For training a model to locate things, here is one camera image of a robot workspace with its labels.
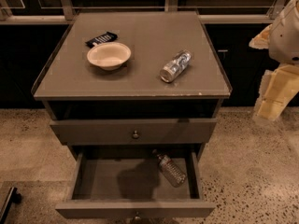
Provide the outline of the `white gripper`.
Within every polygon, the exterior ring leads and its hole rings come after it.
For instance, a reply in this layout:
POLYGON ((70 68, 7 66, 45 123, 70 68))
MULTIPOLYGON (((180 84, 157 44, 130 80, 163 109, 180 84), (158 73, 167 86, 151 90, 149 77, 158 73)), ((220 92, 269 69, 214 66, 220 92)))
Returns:
POLYGON ((254 116, 276 120, 299 92, 299 0, 290 0, 275 18, 254 36, 249 46, 269 49, 269 56, 280 65, 262 76, 254 116))

